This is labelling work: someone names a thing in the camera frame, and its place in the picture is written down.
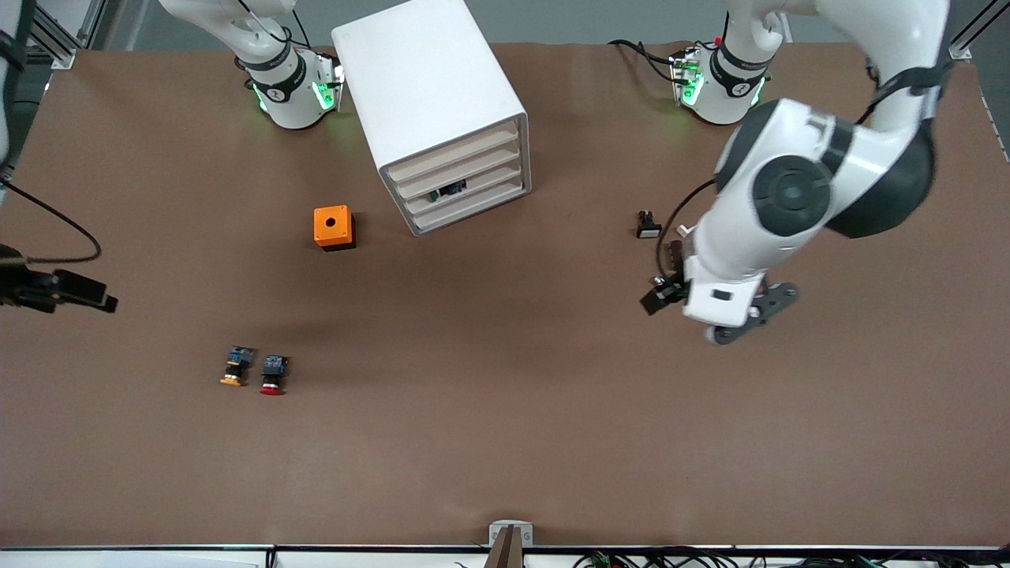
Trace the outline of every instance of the orange box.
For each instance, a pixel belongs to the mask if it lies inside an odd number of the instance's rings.
[[[312,220],[315,242],[323,251],[345,251],[358,246],[355,240],[355,215],[346,205],[319,207]]]

